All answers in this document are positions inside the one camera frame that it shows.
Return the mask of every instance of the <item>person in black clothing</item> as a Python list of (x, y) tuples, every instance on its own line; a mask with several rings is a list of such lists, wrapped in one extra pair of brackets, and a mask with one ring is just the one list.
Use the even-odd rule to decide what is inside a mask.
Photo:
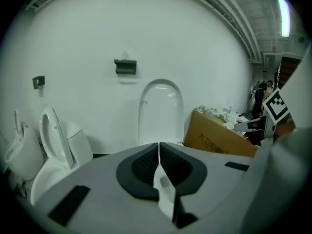
[(262, 82), (259, 85), (259, 89), (254, 94), (254, 106), (253, 106), (253, 114), (252, 118), (257, 119), (260, 117), (260, 113), (262, 113), (262, 102), (266, 99), (266, 91), (267, 91), (267, 83)]

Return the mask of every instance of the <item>toilet bowl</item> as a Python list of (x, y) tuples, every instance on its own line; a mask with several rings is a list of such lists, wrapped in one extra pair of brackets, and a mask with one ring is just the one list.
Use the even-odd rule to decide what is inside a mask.
[[(181, 145), (183, 137), (184, 110), (179, 88), (166, 79), (153, 80), (145, 87), (140, 99), (137, 145), (155, 142)], [(154, 175), (154, 188), (159, 192), (160, 210), (172, 219), (176, 190), (160, 163)]]
[(93, 158), (82, 128), (72, 122), (60, 122), (51, 105), (42, 110), (40, 135), (48, 159), (32, 185), (33, 205), (49, 188)]
[(13, 114), (15, 138), (4, 160), (11, 171), (23, 180), (31, 180), (43, 164), (37, 135), (27, 123), (21, 122), (16, 109)]

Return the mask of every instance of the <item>tube light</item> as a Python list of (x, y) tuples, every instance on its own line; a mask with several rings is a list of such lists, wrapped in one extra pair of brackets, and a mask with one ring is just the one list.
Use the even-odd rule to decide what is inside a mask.
[(278, 4), (282, 15), (282, 36), (289, 37), (289, 32), (291, 30), (291, 15), (289, 6), (286, 0), (278, 0)]

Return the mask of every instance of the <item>toilet lid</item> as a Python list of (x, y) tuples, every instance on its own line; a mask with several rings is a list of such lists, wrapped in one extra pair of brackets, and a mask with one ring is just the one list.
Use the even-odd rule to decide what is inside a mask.
[(24, 137), (24, 131), (23, 131), (23, 128), (21, 126), (20, 114), (19, 114), (18, 109), (15, 109), (15, 111), (14, 111), (13, 123), (14, 123), (15, 132), (19, 136), (19, 140), (21, 141)]
[(40, 135), (47, 155), (66, 167), (73, 164), (67, 138), (64, 137), (59, 119), (51, 105), (45, 105), (40, 121)]

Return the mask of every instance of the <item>toilet paper holder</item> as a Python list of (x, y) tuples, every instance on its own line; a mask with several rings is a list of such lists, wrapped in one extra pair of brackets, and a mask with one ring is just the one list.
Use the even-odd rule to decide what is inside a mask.
[(44, 85), (44, 76), (37, 76), (33, 78), (34, 89), (38, 89), (38, 86)]

